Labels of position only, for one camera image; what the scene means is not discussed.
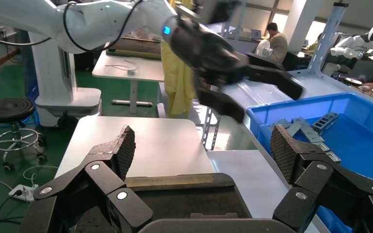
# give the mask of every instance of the white desk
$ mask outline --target white desk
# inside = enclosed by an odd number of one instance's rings
[[[139,68],[135,71],[134,76],[129,76],[126,70],[121,70],[116,67],[108,67],[105,65],[123,65],[129,67],[135,67],[134,64]],[[102,51],[92,75],[99,78],[110,78],[110,79],[129,79],[131,80],[131,94],[130,100],[113,100],[112,104],[129,104],[130,113],[136,113],[136,106],[149,106],[152,107],[151,102],[140,102],[136,101],[138,95],[138,81],[150,81],[150,82],[163,82],[164,81],[164,69],[162,68],[161,61],[152,61],[142,58],[134,57],[119,57],[119,56],[108,56],[106,51]]]
[[[136,142],[127,177],[213,173],[190,120],[87,116],[79,121],[55,177],[79,165],[94,145],[114,140],[124,125],[135,131]]]

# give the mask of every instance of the chair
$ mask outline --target chair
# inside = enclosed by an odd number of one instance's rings
[[[0,150],[4,151],[3,154],[3,167],[6,170],[14,169],[14,165],[6,161],[8,152],[23,150],[28,147],[33,147],[36,151],[36,155],[39,160],[46,160],[47,156],[41,152],[41,150],[35,145],[36,142],[39,145],[45,143],[44,136],[32,129],[20,129],[25,127],[22,122],[27,117],[35,112],[35,107],[32,102],[24,98],[9,98],[0,100],[0,123],[9,124],[10,131],[7,131],[0,135]],[[11,135],[12,138],[9,140],[2,140],[2,137]],[[25,141],[25,139],[34,137],[32,142]],[[5,144],[12,143],[9,147],[3,147]]]

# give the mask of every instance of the monitor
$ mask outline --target monitor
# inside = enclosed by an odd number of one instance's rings
[[[261,30],[251,30],[251,39],[260,40],[261,39]]]

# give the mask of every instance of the blue plastic bin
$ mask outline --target blue plastic bin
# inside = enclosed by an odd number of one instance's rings
[[[340,165],[373,179],[373,103],[355,94],[340,93],[249,107],[250,130],[271,154],[268,126],[281,120],[303,117],[310,124],[323,115],[339,114],[337,122],[322,133],[325,144],[341,159]],[[298,132],[294,138],[307,141]],[[350,233],[331,211],[320,207],[318,216],[332,233]]]

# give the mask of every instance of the caster wheel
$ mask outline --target caster wheel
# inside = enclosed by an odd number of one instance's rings
[[[10,171],[10,170],[13,170],[15,168],[14,164],[13,163],[4,163],[3,164],[3,168],[7,171]]]
[[[46,138],[45,138],[45,136],[43,136],[41,134],[38,136],[38,145],[40,147],[46,145]]]
[[[46,160],[47,156],[44,153],[37,154],[37,157],[40,161]]]

